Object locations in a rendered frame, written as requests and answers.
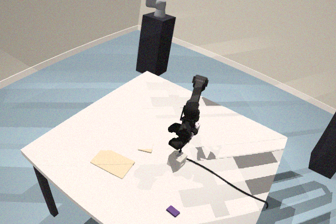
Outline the purple flat rectangular block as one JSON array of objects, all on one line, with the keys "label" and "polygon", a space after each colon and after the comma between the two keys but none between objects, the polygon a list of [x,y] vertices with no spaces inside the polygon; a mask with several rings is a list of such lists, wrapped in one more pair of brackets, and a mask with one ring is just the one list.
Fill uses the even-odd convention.
[{"label": "purple flat rectangular block", "polygon": [[169,206],[169,207],[167,207],[166,208],[166,211],[168,212],[168,213],[170,213],[172,216],[174,216],[174,217],[176,217],[176,216],[178,216],[179,214],[180,214],[180,212],[176,209],[176,208],[174,208],[173,206]]}]

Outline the cream flat square slab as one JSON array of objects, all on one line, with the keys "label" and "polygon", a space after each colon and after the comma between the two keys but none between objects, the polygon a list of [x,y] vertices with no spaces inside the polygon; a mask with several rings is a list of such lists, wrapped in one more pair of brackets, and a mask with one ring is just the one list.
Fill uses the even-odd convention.
[{"label": "cream flat square slab", "polygon": [[135,161],[103,147],[103,149],[101,149],[100,152],[97,153],[97,155],[91,160],[91,163],[111,173],[112,175],[123,179]]}]

